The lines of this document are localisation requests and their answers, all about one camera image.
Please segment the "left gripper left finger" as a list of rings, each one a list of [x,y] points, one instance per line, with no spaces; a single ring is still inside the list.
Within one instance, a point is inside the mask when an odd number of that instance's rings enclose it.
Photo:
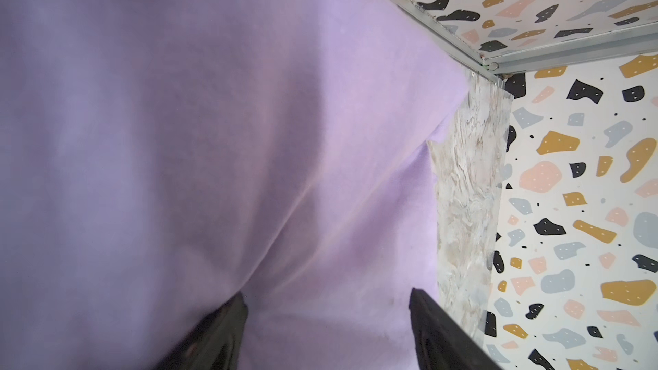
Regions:
[[[248,306],[237,293],[209,313],[155,367],[156,370],[237,370]]]

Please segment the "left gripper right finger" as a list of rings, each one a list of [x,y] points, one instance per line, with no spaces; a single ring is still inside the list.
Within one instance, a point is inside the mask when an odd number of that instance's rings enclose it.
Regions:
[[[500,369],[423,289],[411,290],[409,310],[421,370]]]

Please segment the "lilac t shirt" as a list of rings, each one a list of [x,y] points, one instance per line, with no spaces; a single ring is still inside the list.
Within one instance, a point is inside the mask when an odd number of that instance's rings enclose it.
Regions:
[[[1,0],[1,366],[415,369],[464,69],[390,0]]]

